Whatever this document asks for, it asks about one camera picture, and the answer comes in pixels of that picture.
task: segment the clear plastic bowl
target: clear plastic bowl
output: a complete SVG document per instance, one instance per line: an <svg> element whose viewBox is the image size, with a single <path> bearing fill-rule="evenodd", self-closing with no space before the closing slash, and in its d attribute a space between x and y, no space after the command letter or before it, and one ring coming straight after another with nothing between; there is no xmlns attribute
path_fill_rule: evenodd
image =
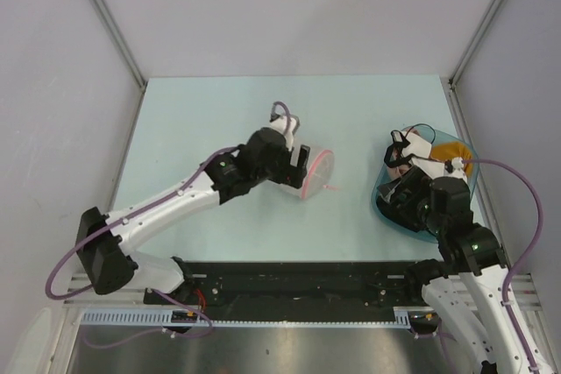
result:
<svg viewBox="0 0 561 374"><path fill-rule="evenodd" d="M324 186L330 182L333 166L335 165L335 155L329 149L295 139L295 151L300 151L301 145L309 147L308 164L306 166L308 175L304 179L302 187L293 188L285 185L279 185L279 187L285 192L305 201L314 194L321 192Z"/></svg>
<svg viewBox="0 0 561 374"><path fill-rule="evenodd" d="M433 132L429 127L426 126L416 126L415 129L419 132L419 135L425 139L428 140L429 142L432 140ZM473 150L472 146L467 144L466 142L464 142L461 139L455 138L452 135L449 135L448 133L444 133L443 131L437 131L435 130L437 137L435 138L435 141L433 143L433 145L440 145L440 144L447 144L450 142L461 142L462 144L464 144L465 146L467 146L470 150L470 152L472 153L472 157L474 159L476 159L478 157L477 153ZM380 156L384 155L385 151L381 151L380 152ZM476 181L477 181L477 176L479 174L479 164L472 164L473 165L473 171L472 171L472 175L470 177L468 177L467 179L467 184L470 188L470 192L471 192L471 197L473 197L473 193L475 192L475 186L476 186ZM430 234L428 231L419 231L419 232L414 232L410 229L407 228L403 228L401 225L398 225L397 223L390 221L389 219L387 219L378 209L378 207L376 206L376 198L379 196L379 192L378 192L378 186L381 184L386 184L389 183L392 179L390 179L389 175L387 174L387 169L386 166L383 165L382 169L380 171L380 175L378 176L378 179L376 180L376 185L374 186L374 190L372 191L372 197L371 197L371 204L372 204L372 208L374 210L374 213L387 225L389 225L390 227L394 228L396 231L405 234L406 236L412 236L413 238L417 238L419 240L422 241L426 241L428 243L437 243L437 239Z"/></svg>

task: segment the pink rim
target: pink rim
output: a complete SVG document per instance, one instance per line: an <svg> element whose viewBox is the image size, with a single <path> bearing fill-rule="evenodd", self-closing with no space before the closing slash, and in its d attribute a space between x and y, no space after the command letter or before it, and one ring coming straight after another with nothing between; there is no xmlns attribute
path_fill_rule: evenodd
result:
<svg viewBox="0 0 561 374"><path fill-rule="evenodd" d="M306 193L308 192L309 178L311 177L311 174L313 174L316 171L316 168L317 168L317 166L319 166L319 162L322 160L322 158L326 155L329 155L329 154L333 154L333 151L330 150L330 149L326 149L326 150L322 151L322 153L320 153L316 157L316 159L314 160L314 163L309 168L308 177L306 177L306 180L304 181L304 186L302 187L302 194L300 195L300 198L302 200L304 200L306 198Z"/></svg>

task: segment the cable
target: cable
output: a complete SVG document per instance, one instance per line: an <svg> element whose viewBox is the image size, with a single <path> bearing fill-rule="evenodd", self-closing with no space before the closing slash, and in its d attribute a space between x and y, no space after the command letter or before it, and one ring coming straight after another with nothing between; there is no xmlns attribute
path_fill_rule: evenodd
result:
<svg viewBox="0 0 561 374"><path fill-rule="evenodd" d="M221 155L223 153L226 152L232 152L235 151L237 148L223 148L223 149L219 149L218 151L214 152L212 155L210 155L206 161L204 161L201 166L199 166L199 168L195 171L195 173L191 176L191 178L189 180L187 180L182 187L180 187L181 191L185 191L192 183L193 181L195 181L195 179L201 175L201 173L204 171L204 169L206 168L206 166L209 164L209 162L214 159L215 157L217 157L218 155ZM142 208L139 208L133 212L131 212L129 215L126 215L120 219L117 219L116 221L110 223L109 225L98 229L97 231L95 231L93 234L91 234L90 236L87 236L86 238L84 238L83 240L81 240L77 245L75 245L72 249L70 249L70 251L68 251L63 257L62 259L59 261L59 263L56 264L56 266L54 267L54 269L51 271L51 273L49 274L48 278L46 279L46 283L45 283L45 294L48 298L50 298L51 300L67 300L69 298L75 297L76 295L83 293L85 291L88 291L89 289L92 288L92 285L88 285L85 286L83 288L80 288L76 291L73 291L71 293L63 293L61 295L57 295L55 293L53 293L53 282L54 282L54 278L56 277L56 275L60 272L60 269L62 268L62 266L81 248L83 248L84 246L86 246L87 244L91 243L92 241L94 241L96 238L98 238L100 235L102 235L103 233L109 231L110 229L114 229L115 227L117 227L118 225L123 224L123 220L131 220L132 218L142 215L145 212L147 212L150 209L153 209L159 205L161 205L162 203L165 203L166 201L169 201L170 199L173 199L175 196L177 195L176 191L173 191L170 194L166 194L163 197L160 197L158 200L153 201L152 203L148 203L147 205L143 206Z"/></svg>
<svg viewBox="0 0 561 374"><path fill-rule="evenodd" d="M202 303L200 307L204 311L207 307L207 300L206 298L204 298L204 295L202 294L202 291L200 289L196 289L195 293L199 296L199 302Z"/></svg>
<svg viewBox="0 0 561 374"><path fill-rule="evenodd" d="M440 331L440 329L442 328L442 319L438 320L438 331ZM440 339L440 346L442 347L442 352L444 354L444 359L446 360L446 363L448 364L448 368L450 368L451 372L453 374L458 374L458 370L456 369L456 365L454 365L454 363L452 362L452 358L450 357L450 354L448 353L448 347L446 346L446 341L444 340L445 336L444 333L442 333L441 335L438 335L438 338Z"/></svg>
<svg viewBox="0 0 561 374"><path fill-rule="evenodd" d="M524 260L526 260L526 258L530 254L530 252L532 250L534 250L537 242L539 241L540 237L542 236L542 227L543 227L542 201L540 200L540 196L538 195L536 189L534 188L534 186L532 186L532 183L530 183L529 180L526 177L524 177L520 172L515 170L512 166L509 166L509 165L504 164L500 161L495 161L495 160L492 160L492 159L463 159L462 161L465 162L465 163L468 163L468 164L469 163L490 164L492 166L499 166L501 168L504 168L505 170L509 171L510 173L512 173L516 177L518 177L522 181L522 183L524 183L526 185L526 187L532 193L532 196L534 197L534 201L536 202L536 208L537 208L536 233L532 237L532 241L529 242L528 247L526 247L526 250L523 252L523 254L521 254L520 258L518 258L518 260L512 265L512 267L510 268L510 270L507 273L507 276L505 277L504 282L502 283L502 291L501 291L502 300L503 300L504 303L508 303L509 302L508 289L510 287L510 284L512 282L513 277L516 275L516 273L518 273L518 271L520 270L520 267L522 266L522 263L524 262ZM524 352L526 353L526 357L528 358L528 361L529 361L529 364L530 364L530 369L532 370L532 372L535 372L535 373L539 374L539 369L537 368L536 359L534 358L534 354L533 354L532 350L529 348L529 344L528 344L528 341L526 340L526 337L524 337L524 333L522 332L522 328L520 327L520 324L518 323L518 320L516 319L516 314L515 314L514 310L512 309L512 306L505 305L504 307L507 309L508 317L510 318L510 321L512 322L512 325L515 328L516 334L518 335L518 339L520 340L520 343L522 344L522 347L524 348Z"/></svg>
<svg viewBox="0 0 561 374"><path fill-rule="evenodd" d="M273 115L275 113L275 110L276 110L277 106L284 109L284 114L287 117L287 126L284 128L284 131L282 132L282 134L284 136L286 136L288 131L290 130L290 117L291 117L290 116L290 110L288 109L288 106L284 102L275 101L275 102L273 102L273 107L271 108L271 115Z"/></svg>
<svg viewBox="0 0 561 374"><path fill-rule="evenodd" d="M180 337L183 337L185 339L196 339L196 338L204 337L206 335L210 335L210 333L212 333L212 331L214 330L214 326L212 325L212 320L205 313L197 310L196 308L186 306L185 304L182 304L179 301L174 300L170 296L168 296L164 293L161 293L160 291L154 290L154 292L157 293L161 298L169 301L170 303L176 305L177 307L184 308L187 311L190 311L191 313L197 314L201 319L205 320L207 322L207 324L209 325L205 330L203 330L203 332L195 333L195 334L192 334L192 335L190 335L188 333L179 333L179 332L171 331L172 333L171 333L170 337L172 339L175 338L176 336L180 336ZM86 337L86 335L83 334L82 335L82 341L87 346L89 346L90 348L93 348L93 349L113 349L113 348L116 348L118 346L125 345L126 343L128 343L130 341L133 341L134 339L137 339L141 336L150 335L152 333L165 333L167 331L170 331L170 330L168 330L166 328L149 328L147 330L143 330L142 332L138 332L135 335L129 336L129 337L127 337L127 338L125 338L121 341L117 341L117 342L114 342L114 343L107 343L107 344L104 344L104 345L98 345L96 343L90 342L89 339Z"/></svg>
<svg viewBox="0 0 561 374"><path fill-rule="evenodd" d="M456 341L456 338L451 335L450 333L446 333L446 332L440 332L440 331L435 331L434 333L425 333L425 334L420 334L415 332L413 329L409 330L413 335L415 335L415 339L432 339L433 337L436 336L441 336L445 339L450 339L451 341Z"/></svg>
<svg viewBox="0 0 561 374"><path fill-rule="evenodd" d="M418 127L418 126L425 126L425 127L428 127L429 129L432 130L432 140L430 141L430 143L434 144L435 140L437 140L437 131L435 131L434 128L431 125L426 124L426 123L413 124L411 127L408 128L407 133L405 133L405 138L415 127Z"/></svg>

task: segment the orange object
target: orange object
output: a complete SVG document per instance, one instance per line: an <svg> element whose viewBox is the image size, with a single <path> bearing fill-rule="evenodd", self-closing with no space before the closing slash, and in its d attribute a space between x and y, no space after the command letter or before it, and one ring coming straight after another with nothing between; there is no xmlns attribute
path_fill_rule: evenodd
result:
<svg viewBox="0 0 561 374"><path fill-rule="evenodd" d="M469 148L462 144L461 142L450 142L448 144L435 145L430 150L430 157L432 159L438 159L439 161L445 161L447 159L453 159L460 157L462 159L471 159L472 152ZM473 164L468 164L464 168L465 173L469 177L472 175Z"/></svg>

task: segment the blue bowl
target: blue bowl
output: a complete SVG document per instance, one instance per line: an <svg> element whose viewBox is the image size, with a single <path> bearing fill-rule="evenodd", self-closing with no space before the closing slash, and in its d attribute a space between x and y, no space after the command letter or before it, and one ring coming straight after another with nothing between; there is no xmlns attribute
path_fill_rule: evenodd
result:
<svg viewBox="0 0 561 374"><path fill-rule="evenodd" d="M419 135L425 139L428 140L429 142L432 140L432 138L434 137L434 133L433 131L426 126L416 126L415 129L419 132ZM448 133L444 133L443 131L437 131L435 130L435 133L437 134L435 141L433 143L433 145L440 145L440 144L448 144L450 142L460 142L462 144L464 144L465 146L468 147L468 149L470 150L470 152L472 153L472 157L474 159L476 159L478 157L477 153L475 153L475 151L473 150L472 146L467 144L466 142L464 142L461 139L455 138L452 135L449 135ZM477 176L479 174L479 164L472 164L473 165L473 171L472 171L472 175L470 177L468 177L467 179L467 184L470 188L470 192L471 192L471 197L473 197L473 193L475 192L475 185L476 185L476 181L477 181ZM387 169L386 166L382 166L382 169L380 171L380 174L378 175L378 179L376 180L376 185L374 186L374 190L372 191L372 198L371 198L371 203L372 203L372 208L374 209L374 213L387 225L389 225L390 227L394 228L396 231L405 234L406 236L412 236L413 238L417 238L418 240L422 240L422 241L426 241L427 243L438 243L437 239L430 234L428 231L419 231L419 232L414 232L410 229L407 228L403 228L401 225L398 225L397 223L390 221L389 219L387 219L378 209L378 207L376 206L376 198L380 195L380 193L378 192L378 186L381 184L386 184L389 183L392 179L390 179L389 175L387 174Z"/></svg>

